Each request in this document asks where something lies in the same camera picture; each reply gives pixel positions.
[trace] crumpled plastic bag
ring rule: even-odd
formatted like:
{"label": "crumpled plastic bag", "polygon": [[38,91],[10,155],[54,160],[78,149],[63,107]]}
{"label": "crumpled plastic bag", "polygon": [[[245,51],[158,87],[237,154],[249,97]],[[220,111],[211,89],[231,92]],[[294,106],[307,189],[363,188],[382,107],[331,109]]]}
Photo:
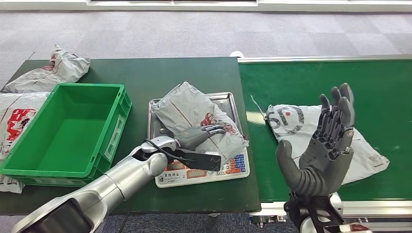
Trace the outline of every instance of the crumpled plastic bag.
{"label": "crumpled plastic bag", "polygon": [[[285,139],[292,144],[292,158],[299,167],[299,158],[308,147],[315,132],[321,106],[269,105],[267,119],[278,141]],[[374,150],[354,129],[351,147],[352,162],[342,184],[358,181],[385,170],[389,160]]]}
{"label": "crumpled plastic bag", "polygon": [[[0,94],[0,164],[32,122],[49,92]],[[0,175],[0,192],[21,193],[24,184]]]}
{"label": "crumpled plastic bag", "polygon": [[75,83],[90,67],[89,58],[80,58],[55,46],[49,65],[31,70],[8,83],[7,93],[52,91],[59,83]]}
{"label": "crumpled plastic bag", "polygon": [[222,157],[222,164],[240,154],[249,145],[232,119],[188,82],[172,89],[158,102],[153,111],[173,133],[196,126],[222,125],[225,134],[214,135],[196,148],[200,153],[218,152]]}

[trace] stainless steel tray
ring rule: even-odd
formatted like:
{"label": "stainless steel tray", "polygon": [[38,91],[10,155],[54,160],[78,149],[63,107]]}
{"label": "stainless steel tray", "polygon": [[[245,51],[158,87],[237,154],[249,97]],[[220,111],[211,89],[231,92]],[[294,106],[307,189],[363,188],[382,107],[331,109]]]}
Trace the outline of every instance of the stainless steel tray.
{"label": "stainless steel tray", "polygon": [[[233,94],[230,92],[222,92],[206,94],[206,96],[213,103],[215,103],[220,108],[220,110],[225,112],[232,119],[232,121],[237,125],[240,133],[242,133],[242,128],[240,126],[238,111],[236,110]],[[160,100],[161,99],[155,99],[149,102],[149,122],[147,128],[147,137],[149,139],[162,135],[173,136],[173,134],[167,130],[167,128],[163,125],[162,122],[160,122],[159,118],[157,118],[156,114],[153,112],[153,106],[156,105]]]}

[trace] gray carpet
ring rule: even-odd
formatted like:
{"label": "gray carpet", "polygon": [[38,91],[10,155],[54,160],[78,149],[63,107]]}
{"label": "gray carpet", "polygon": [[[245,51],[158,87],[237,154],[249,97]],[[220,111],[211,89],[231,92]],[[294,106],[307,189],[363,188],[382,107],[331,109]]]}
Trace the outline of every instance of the gray carpet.
{"label": "gray carpet", "polygon": [[[90,58],[412,54],[412,15],[225,12],[1,12],[0,86],[28,58],[54,44]],[[117,233],[111,216],[99,233]],[[21,217],[0,217],[8,233]],[[243,214],[130,216],[124,233],[297,232],[290,223],[259,230]]]}

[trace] green plastic crate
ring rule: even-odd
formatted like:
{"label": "green plastic crate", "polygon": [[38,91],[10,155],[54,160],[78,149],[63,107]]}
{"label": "green plastic crate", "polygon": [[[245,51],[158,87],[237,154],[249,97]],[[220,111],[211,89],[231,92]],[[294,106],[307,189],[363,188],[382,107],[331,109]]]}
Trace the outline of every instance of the green plastic crate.
{"label": "green plastic crate", "polygon": [[27,185],[84,186],[110,169],[131,106],[121,84],[57,85],[0,174]]}

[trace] robotic arm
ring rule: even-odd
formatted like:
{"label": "robotic arm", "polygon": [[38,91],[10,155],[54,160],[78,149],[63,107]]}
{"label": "robotic arm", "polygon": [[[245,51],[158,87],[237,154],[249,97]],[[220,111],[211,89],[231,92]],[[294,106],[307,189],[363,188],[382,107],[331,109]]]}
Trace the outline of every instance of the robotic arm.
{"label": "robotic arm", "polygon": [[[320,96],[322,110],[317,130],[299,160],[292,159],[290,142],[282,140],[276,159],[291,189],[284,209],[301,233],[354,232],[333,208],[330,197],[338,191],[353,157],[350,147],[355,111],[348,84],[332,88],[333,102]],[[209,137],[225,133],[218,125],[189,128],[174,138],[156,137],[136,147],[103,176],[83,188],[55,198],[17,223],[12,233],[92,233],[122,201],[129,199],[174,159],[192,169],[218,171],[221,158],[195,148]],[[363,226],[358,230],[368,231]]]}
{"label": "robotic arm", "polygon": [[44,204],[18,222],[12,232],[92,233],[116,206],[160,175],[174,159],[192,169],[219,170],[219,155],[193,151],[218,133],[225,133],[222,126],[209,125],[189,128],[174,138],[145,140],[103,176]]}
{"label": "robotic arm", "polygon": [[347,83],[331,90],[332,104],[320,95],[322,110],[318,127],[299,168],[292,159],[292,145],[281,140],[276,150],[280,171],[291,189],[284,210],[301,233],[369,232],[358,224],[345,223],[330,198],[341,187],[352,161],[354,134],[353,94]]}

